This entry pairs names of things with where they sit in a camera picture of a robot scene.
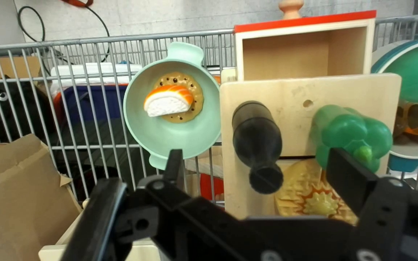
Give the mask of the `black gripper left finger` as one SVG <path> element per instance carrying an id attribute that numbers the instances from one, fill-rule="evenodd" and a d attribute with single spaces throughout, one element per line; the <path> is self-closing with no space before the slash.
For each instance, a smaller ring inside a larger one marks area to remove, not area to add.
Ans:
<path id="1" fill-rule="evenodd" d="M 171 187 L 184 190 L 186 167 L 181 149 L 171 149 L 164 170 L 164 181 Z"/>

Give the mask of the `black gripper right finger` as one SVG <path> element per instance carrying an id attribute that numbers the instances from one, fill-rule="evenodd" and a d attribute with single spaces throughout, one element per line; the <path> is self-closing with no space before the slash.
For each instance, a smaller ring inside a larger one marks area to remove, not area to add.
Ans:
<path id="1" fill-rule="evenodd" d="M 327 180 L 345 204 L 359 213 L 379 178 L 345 149 L 332 148 L 328 155 Z"/>

